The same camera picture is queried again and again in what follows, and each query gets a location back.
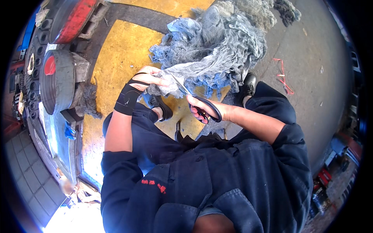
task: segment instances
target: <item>leg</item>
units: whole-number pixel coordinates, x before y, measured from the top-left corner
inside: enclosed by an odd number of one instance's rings
[[[245,108],[276,118],[285,124],[296,122],[295,110],[288,99],[264,82],[258,83],[255,94],[246,102]],[[252,133],[243,129],[229,141],[236,144],[249,138],[257,139]]]
[[[112,113],[103,123],[106,136]],[[147,174],[156,164],[163,163],[168,155],[182,153],[189,148],[174,141],[154,125],[158,116],[151,109],[137,103],[132,115],[133,152],[138,155],[138,165]]]

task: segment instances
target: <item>gray concrete floor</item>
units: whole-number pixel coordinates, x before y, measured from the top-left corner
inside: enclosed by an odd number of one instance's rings
[[[282,94],[286,94],[277,80],[283,59],[286,83],[295,92],[287,96],[297,114],[297,123],[305,134],[312,172],[323,164],[324,150],[336,132],[344,110],[351,82],[351,65],[344,38],[331,13],[322,0],[291,1],[302,13],[301,20],[285,27],[279,13],[272,10],[277,24],[266,35],[268,51],[265,58],[252,70]],[[206,134],[222,132],[228,138],[241,128],[233,123],[206,126]]]

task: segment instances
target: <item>blue object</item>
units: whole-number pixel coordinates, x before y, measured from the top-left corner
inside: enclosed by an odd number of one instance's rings
[[[73,130],[68,122],[65,122],[65,137],[71,140],[75,140],[76,137],[74,137],[73,134],[76,133],[75,130]]]
[[[22,44],[18,46],[17,51],[21,51],[23,49],[27,49],[30,44],[30,39],[32,35],[32,31],[34,30],[35,26],[35,19],[36,19],[36,13],[38,13],[40,10],[40,6],[36,8],[36,10],[32,13],[32,16],[30,20],[28,21],[28,24],[26,26],[26,31],[23,36]]]

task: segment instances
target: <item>red cap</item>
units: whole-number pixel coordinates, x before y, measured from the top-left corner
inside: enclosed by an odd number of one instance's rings
[[[46,65],[44,66],[45,75],[53,75],[56,72],[56,63],[54,61],[54,56],[48,57]]]

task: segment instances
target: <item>wrist support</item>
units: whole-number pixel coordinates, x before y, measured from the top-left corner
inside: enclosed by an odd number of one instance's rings
[[[120,112],[124,115],[132,116],[132,112],[134,110],[135,104],[137,102],[137,98],[143,93],[143,91],[140,91],[130,84],[142,84],[149,86],[149,84],[137,80],[130,79],[126,85],[124,85],[122,91],[119,94],[119,97],[115,103],[114,110],[117,112]]]

